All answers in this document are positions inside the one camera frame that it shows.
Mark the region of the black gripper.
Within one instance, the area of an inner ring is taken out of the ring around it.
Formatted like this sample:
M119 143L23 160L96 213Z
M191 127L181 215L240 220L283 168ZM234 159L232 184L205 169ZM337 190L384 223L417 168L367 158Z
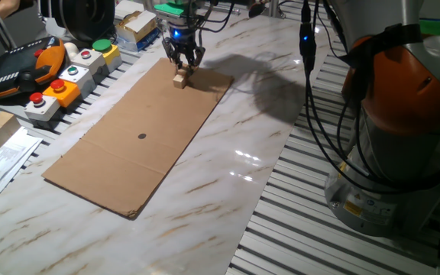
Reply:
M186 52L188 62L187 72L192 75L202 62L205 53L204 47L197 46L196 28L190 24L169 23L168 31L170 36L162 41L163 48L170 62L176 70L180 68L180 52Z

